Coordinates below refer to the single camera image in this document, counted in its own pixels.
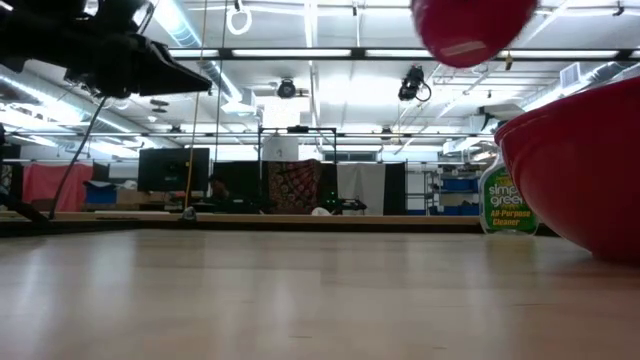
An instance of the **blue bin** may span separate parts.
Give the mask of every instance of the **blue bin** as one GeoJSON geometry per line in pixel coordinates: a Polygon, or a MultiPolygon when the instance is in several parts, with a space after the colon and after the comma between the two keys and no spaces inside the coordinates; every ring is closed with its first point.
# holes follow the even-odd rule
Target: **blue bin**
{"type": "Polygon", "coordinates": [[[467,179],[445,179],[442,181],[442,190],[446,191],[469,191],[471,192],[471,180],[467,179]]]}
{"type": "Polygon", "coordinates": [[[427,210],[407,210],[409,216],[424,216],[427,215],[427,210]]]}
{"type": "Polygon", "coordinates": [[[440,214],[443,216],[458,216],[460,215],[459,206],[445,206],[444,211],[440,214]]]}
{"type": "Polygon", "coordinates": [[[118,192],[113,184],[85,181],[84,186],[87,190],[85,204],[115,204],[118,199],[118,192]]]}
{"type": "Polygon", "coordinates": [[[461,205],[460,215],[462,216],[480,216],[479,205],[461,205]]]}

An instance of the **wooden floor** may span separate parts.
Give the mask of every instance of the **wooden floor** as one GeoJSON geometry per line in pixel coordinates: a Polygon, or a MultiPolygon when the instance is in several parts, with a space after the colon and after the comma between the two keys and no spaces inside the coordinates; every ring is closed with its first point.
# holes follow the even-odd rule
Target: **wooden floor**
{"type": "Polygon", "coordinates": [[[638,359],[640,269],[561,239],[132,231],[0,243],[0,359],[638,359]]]}

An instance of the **red ball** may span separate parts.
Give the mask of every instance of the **red ball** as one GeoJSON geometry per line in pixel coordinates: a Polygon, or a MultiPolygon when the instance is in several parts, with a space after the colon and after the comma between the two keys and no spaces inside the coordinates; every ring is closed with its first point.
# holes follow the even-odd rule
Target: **red ball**
{"type": "Polygon", "coordinates": [[[507,47],[537,0],[413,0],[416,30],[429,52],[457,68],[481,64],[507,47]]]}

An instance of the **green label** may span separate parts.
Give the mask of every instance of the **green label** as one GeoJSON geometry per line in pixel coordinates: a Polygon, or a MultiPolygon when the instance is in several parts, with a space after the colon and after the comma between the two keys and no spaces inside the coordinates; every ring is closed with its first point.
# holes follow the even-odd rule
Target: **green label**
{"type": "Polygon", "coordinates": [[[489,176],[483,184],[483,216],[493,231],[530,231],[537,227],[536,216],[513,185],[505,168],[489,176]]]}

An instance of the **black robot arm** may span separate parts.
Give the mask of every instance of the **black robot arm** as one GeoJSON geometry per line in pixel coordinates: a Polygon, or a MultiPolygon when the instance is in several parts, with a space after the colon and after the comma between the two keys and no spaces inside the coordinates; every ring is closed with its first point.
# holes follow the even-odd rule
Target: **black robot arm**
{"type": "Polygon", "coordinates": [[[137,33],[133,14],[146,1],[13,0],[0,7],[0,64],[21,72],[29,59],[67,69],[92,93],[126,98],[208,91],[211,81],[178,64],[166,45],[137,33]]]}

